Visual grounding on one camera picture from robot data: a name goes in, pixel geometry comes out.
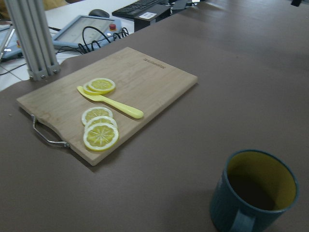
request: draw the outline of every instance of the metal bracket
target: metal bracket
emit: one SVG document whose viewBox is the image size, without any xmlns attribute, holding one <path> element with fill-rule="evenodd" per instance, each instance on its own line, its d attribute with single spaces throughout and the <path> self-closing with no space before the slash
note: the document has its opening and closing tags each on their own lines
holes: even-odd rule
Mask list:
<svg viewBox="0 0 309 232">
<path fill-rule="evenodd" d="M 42 0 L 4 2 L 32 79 L 40 81 L 60 71 Z"/>
<path fill-rule="evenodd" d="M 43 138 L 48 144 L 50 145 L 57 145 L 57 146 L 62 146 L 62 147 L 70 147 L 70 144 L 65 142 L 65 141 L 50 141 L 48 140 L 44 135 L 41 134 L 41 132 L 38 131 L 38 129 L 35 128 L 35 123 L 37 121 L 35 115 L 31 115 L 32 118 L 32 128 L 37 132 L 37 134 Z"/>
<path fill-rule="evenodd" d="M 5 38 L 2 42 L 2 44 L 1 44 L 1 47 L 0 47 L 0 61 L 3 57 L 3 55 L 4 55 L 4 50 L 9 45 L 9 42 L 10 42 L 11 38 L 13 37 L 14 32 L 15 32 L 14 26 L 10 26 L 8 32 L 5 35 Z"/>
</svg>

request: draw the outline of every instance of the label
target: label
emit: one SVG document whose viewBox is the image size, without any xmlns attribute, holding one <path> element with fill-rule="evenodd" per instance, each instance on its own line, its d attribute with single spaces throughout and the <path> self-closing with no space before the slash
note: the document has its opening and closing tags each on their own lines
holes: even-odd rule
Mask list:
<svg viewBox="0 0 309 232">
<path fill-rule="evenodd" d="M 151 13 L 151 12 L 145 12 L 142 15 L 140 15 L 140 18 L 144 18 L 144 19 L 150 19 L 152 17 L 156 16 L 155 13 Z"/>
</svg>

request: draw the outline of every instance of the black device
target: black device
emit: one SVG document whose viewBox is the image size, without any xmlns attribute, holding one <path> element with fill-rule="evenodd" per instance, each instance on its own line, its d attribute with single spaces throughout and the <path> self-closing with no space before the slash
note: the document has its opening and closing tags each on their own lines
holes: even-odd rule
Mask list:
<svg viewBox="0 0 309 232">
<path fill-rule="evenodd" d="M 104 10 L 101 10 L 101 9 L 94 9 L 94 10 L 90 11 L 89 16 L 109 18 L 110 14 L 107 13 L 106 11 L 104 11 Z"/>
<path fill-rule="evenodd" d="M 188 0 L 175 1 L 173 8 L 172 8 L 173 14 L 184 10 L 187 7 L 187 2 L 188 2 Z"/>
<path fill-rule="evenodd" d="M 292 0 L 292 6 L 299 6 L 302 0 Z"/>
<path fill-rule="evenodd" d="M 156 4 L 160 4 L 166 2 L 166 0 L 140 0 L 136 1 L 128 6 L 120 8 L 114 12 L 112 12 L 113 16 L 123 17 L 123 18 L 131 18 L 139 16 L 141 13 L 145 12 L 147 9 L 151 8 Z"/>
<path fill-rule="evenodd" d="M 170 6 L 154 5 L 134 18 L 134 32 L 170 16 Z"/>
</svg>

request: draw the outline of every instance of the blue mug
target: blue mug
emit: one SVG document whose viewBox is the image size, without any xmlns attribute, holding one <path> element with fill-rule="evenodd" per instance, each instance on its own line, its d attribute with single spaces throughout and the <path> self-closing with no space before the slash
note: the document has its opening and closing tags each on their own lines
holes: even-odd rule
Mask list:
<svg viewBox="0 0 309 232">
<path fill-rule="evenodd" d="M 297 180 L 281 160 L 242 150 L 227 160 L 210 203 L 220 232 L 261 232 L 297 201 Z"/>
</svg>

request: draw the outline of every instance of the computer mouse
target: computer mouse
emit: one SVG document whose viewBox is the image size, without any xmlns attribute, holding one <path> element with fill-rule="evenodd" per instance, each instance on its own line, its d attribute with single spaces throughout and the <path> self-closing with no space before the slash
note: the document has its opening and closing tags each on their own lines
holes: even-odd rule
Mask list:
<svg viewBox="0 0 309 232">
<path fill-rule="evenodd" d="M 107 13 L 104 10 L 101 9 L 94 9 L 92 11 L 90 11 L 89 16 L 98 16 L 98 17 L 104 17 L 104 18 L 109 18 L 110 14 Z"/>
</svg>

